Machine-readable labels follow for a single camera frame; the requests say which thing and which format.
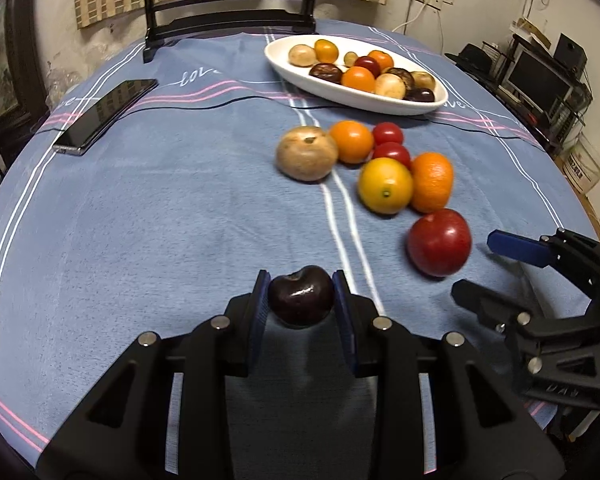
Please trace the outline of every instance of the white bucket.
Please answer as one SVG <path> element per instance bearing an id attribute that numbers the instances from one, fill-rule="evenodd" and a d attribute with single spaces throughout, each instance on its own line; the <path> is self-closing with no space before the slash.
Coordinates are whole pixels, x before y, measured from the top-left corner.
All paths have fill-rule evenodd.
<path id="1" fill-rule="evenodd" d="M 564 163 L 564 174 L 582 194 L 587 194 L 599 182 L 600 153 L 584 134 L 578 136 L 578 142 L 571 149 Z"/>

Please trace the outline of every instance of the computer monitor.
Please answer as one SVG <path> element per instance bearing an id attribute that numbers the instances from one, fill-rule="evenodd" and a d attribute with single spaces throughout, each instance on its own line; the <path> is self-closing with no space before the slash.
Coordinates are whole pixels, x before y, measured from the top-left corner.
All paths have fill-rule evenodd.
<path id="1" fill-rule="evenodd" d="M 557 105 L 568 97 L 572 89 L 554 70 L 524 49 L 509 69 L 504 83 L 508 83 L 524 100 L 549 117 L 554 115 Z"/>

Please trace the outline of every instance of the fruit in bowl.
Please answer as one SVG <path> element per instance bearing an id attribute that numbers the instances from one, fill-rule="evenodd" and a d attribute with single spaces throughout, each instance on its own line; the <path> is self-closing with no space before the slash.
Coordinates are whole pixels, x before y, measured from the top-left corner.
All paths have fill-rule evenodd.
<path id="1" fill-rule="evenodd" d="M 318 63 L 314 65 L 309 70 L 309 75 L 331 83 L 340 84 L 342 81 L 342 70 L 332 63 Z"/>
<path id="2" fill-rule="evenodd" d="M 289 63 L 294 66 L 313 66 L 318 62 L 315 50 L 309 45 L 296 45 L 289 50 Z"/>
<path id="3" fill-rule="evenodd" d="M 350 51 L 339 60 L 338 46 L 319 38 L 313 47 L 293 46 L 288 59 L 294 66 L 309 68 L 309 76 L 354 90 L 396 100 L 436 101 L 436 79 L 431 74 L 395 66 L 394 58 L 382 50 L 371 50 L 366 56 Z"/>

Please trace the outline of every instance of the cherry tomato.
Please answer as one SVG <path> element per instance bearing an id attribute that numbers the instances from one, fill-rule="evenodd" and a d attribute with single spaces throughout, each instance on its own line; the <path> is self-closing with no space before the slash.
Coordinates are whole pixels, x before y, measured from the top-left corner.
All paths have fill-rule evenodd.
<path id="1" fill-rule="evenodd" d="M 372 50 L 367 55 L 378 62 L 381 71 L 394 66 L 394 58 L 382 50 Z"/>
<path id="2" fill-rule="evenodd" d="M 397 142 L 385 142 L 384 144 L 377 146 L 371 158 L 381 157 L 392 158 L 406 166 L 407 170 L 411 169 L 411 154 L 409 153 L 409 150 Z"/>
<path id="3" fill-rule="evenodd" d="M 369 72 L 371 72 L 374 75 L 374 77 L 378 77 L 380 75 L 380 65 L 372 57 L 361 56 L 356 59 L 356 62 L 353 65 L 366 68 L 367 70 L 369 70 Z"/>
<path id="4" fill-rule="evenodd" d="M 374 140 L 376 146 L 384 144 L 385 142 L 397 142 L 402 144 L 404 142 L 404 135 L 400 126 L 393 123 L 380 123 L 372 130 L 374 134 Z"/>
<path id="5" fill-rule="evenodd" d="M 314 44 L 315 57 L 321 63 L 335 63 L 338 59 L 338 47 L 329 40 L 318 40 Z"/>
<path id="6" fill-rule="evenodd" d="M 376 89 L 376 79 L 374 75 L 362 66 L 352 66 L 342 76 L 341 81 L 343 86 L 370 92 L 371 94 Z"/>

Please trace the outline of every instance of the orange cherry tomato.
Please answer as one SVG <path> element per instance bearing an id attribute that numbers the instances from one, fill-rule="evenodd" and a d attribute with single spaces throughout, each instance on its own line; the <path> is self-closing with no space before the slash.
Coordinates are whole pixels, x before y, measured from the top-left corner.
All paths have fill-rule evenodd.
<path id="1" fill-rule="evenodd" d="M 374 147 L 369 128 L 357 121 L 340 121 L 329 131 L 338 145 L 338 158 L 347 164 L 364 162 Z"/>
<path id="2" fill-rule="evenodd" d="M 335 63 L 340 53 L 338 47 L 329 40 L 318 40 L 314 44 L 315 57 L 321 63 Z"/>
<path id="3" fill-rule="evenodd" d="M 373 93 L 376 89 L 376 78 L 366 68 L 362 66 L 352 66 L 342 75 L 343 86 L 362 90 L 363 92 Z"/>
<path id="4" fill-rule="evenodd" d="M 380 65 L 380 72 L 394 66 L 394 58 L 382 50 L 372 50 L 367 55 L 378 62 L 378 65 Z"/>

